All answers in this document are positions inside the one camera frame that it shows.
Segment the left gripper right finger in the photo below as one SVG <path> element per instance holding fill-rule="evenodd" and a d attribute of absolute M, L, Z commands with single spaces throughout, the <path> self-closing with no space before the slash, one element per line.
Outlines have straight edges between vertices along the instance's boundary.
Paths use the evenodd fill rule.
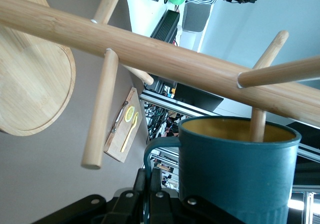
<path fill-rule="evenodd" d="M 171 197 L 161 188 L 161 170 L 154 169 L 149 186 L 149 222 L 151 224 L 242 224 L 206 199 L 191 195 L 183 200 Z"/>

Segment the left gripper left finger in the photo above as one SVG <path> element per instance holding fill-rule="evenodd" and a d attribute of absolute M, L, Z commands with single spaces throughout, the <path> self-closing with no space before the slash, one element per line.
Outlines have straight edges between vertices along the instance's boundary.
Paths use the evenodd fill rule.
<path fill-rule="evenodd" d="M 146 170 L 137 171 L 133 188 L 120 189 L 106 199 L 98 194 L 86 196 L 37 221 L 36 224 L 139 224 Z"/>

